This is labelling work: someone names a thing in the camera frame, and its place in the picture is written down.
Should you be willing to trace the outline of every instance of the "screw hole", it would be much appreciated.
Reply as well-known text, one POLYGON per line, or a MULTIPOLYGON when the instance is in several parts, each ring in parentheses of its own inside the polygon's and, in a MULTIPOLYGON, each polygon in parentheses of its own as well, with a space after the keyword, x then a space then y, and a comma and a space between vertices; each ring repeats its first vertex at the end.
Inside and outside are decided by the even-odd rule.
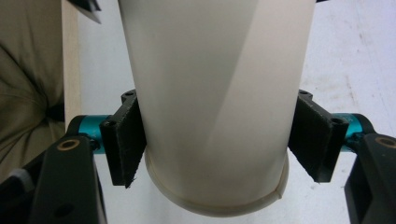
POLYGON ((377 137, 375 141, 384 147, 396 148, 396 141, 394 141, 393 139, 389 139, 386 137, 377 137))
POLYGON ((66 151, 73 149, 79 145, 79 141, 77 139, 70 139, 62 142, 58 145, 58 149, 61 151, 66 151))
POLYGON ((53 215, 55 215, 56 217, 66 217, 68 216, 70 213, 72 213, 74 210, 74 206, 71 203, 64 203, 61 206, 59 206, 55 212, 53 213, 53 215))
POLYGON ((114 120, 107 120, 107 121, 105 121, 105 123, 104 123, 104 125, 106 126, 106 127, 111 127, 111 126, 114 126, 114 125, 116 125, 116 121, 114 121, 114 120))
POLYGON ((302 95, 307 95, 307 94, 309 94, 307 91, 299 91, 299 93, 302 94, 302 95))
POLYGON ((343 119, 331 119, 331 121, 334 124, 343 124, 344 123, 343 119))

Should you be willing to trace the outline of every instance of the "white paper cup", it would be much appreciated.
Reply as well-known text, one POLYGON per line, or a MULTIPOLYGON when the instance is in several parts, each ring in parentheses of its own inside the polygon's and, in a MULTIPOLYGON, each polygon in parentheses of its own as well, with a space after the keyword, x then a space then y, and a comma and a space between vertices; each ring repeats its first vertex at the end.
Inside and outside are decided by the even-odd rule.
POLYGON ((120 0, 148 140, 171 201, 236 216, 279 199, 313 0, 120 0))

